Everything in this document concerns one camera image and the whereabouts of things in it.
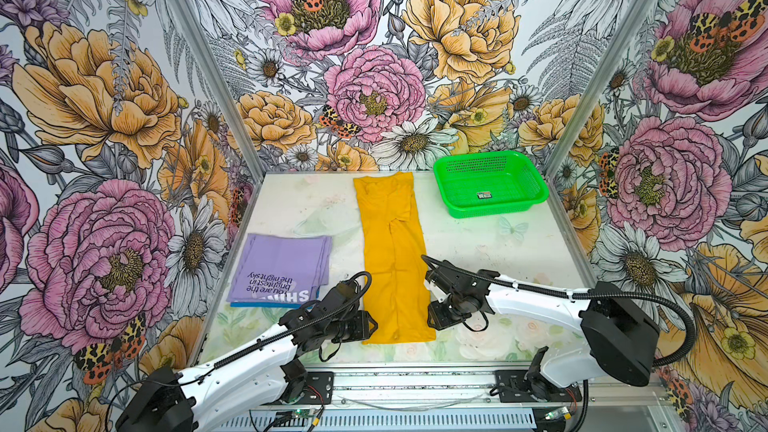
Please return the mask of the yellow t shirt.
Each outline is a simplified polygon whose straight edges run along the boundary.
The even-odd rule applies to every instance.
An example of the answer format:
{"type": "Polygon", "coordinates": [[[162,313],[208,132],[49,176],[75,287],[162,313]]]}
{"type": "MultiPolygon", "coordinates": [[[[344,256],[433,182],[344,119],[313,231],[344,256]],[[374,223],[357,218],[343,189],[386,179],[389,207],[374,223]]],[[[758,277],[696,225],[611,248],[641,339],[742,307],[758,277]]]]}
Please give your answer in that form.
{"type": "Polygon", "coordinates": [[[427,324],[430,292],[424,285],[426,246],[414,176],[354,180],[364,240],[364,267],[372,276],[364,307],[378,329],[364,343],[425,343],[436,339],[427,324]]]}

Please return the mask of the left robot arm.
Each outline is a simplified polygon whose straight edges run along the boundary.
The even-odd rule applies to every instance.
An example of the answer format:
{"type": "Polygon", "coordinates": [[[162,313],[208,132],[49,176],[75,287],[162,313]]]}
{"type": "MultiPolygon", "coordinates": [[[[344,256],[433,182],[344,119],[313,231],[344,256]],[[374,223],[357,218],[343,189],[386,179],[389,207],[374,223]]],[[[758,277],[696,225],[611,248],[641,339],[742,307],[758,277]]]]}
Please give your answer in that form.
{"type": "Polygon", "coordinates": [[[339,282],[320,300],[286,312],[267,332],[200,365],[161,367],[137,381],[115,431],[211,431],[251,408],[291,402],[304,390],[301,357],[326,342],[362,342],[377,330],[361,301],[366,271],[339,282]]]}

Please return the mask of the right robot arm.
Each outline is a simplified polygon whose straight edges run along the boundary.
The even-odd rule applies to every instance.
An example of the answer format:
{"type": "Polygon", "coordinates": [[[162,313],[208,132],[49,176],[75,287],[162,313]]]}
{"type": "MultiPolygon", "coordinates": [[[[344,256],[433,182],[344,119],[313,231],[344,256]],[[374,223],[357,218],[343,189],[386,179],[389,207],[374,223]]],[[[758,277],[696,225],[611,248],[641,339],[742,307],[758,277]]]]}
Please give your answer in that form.
{"type": "Polygon", "coordinates": [[[436,291],[427,323],[444,330],[474,314],[488,319],[512,315],[557,325],[582,342],[537,350],[516,389],[540,401],[593,378],[608,376],[625,385],[649,384],[660,329],[620,290],[606,282],[593,288],[538,286],[494,271],[470,272],[446,260],[424,257],[425,281],[436,291]]]}

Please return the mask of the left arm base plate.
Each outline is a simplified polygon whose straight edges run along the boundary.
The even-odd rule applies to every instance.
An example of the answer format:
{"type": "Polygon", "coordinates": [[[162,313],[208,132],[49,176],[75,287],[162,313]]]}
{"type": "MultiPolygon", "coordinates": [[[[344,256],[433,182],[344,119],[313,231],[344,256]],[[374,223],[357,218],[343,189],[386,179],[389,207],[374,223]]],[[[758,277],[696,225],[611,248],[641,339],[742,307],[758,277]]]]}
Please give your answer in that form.
{"type": "Polygon", "coordinates": [[[334,391],[335,374],[328,371],[308,372],[300,383],[300,394],[294,401],[299,405],[330,405],[334,391]]]}

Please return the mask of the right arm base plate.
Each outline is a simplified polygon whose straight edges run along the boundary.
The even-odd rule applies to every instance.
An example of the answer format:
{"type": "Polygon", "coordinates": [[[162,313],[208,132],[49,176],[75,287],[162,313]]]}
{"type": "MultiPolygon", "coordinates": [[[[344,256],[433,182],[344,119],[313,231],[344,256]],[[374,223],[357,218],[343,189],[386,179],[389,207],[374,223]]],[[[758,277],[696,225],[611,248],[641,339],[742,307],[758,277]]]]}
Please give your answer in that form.
{"type": "Polygon", "coordinates": [[[577,385],[557,388],[544,379],[528,379],[523,370],[496,370],[494,379],[495,385],[490,394],[498,397],[501,403],[574,403],[582,400],[581,389],[577,385]]]}

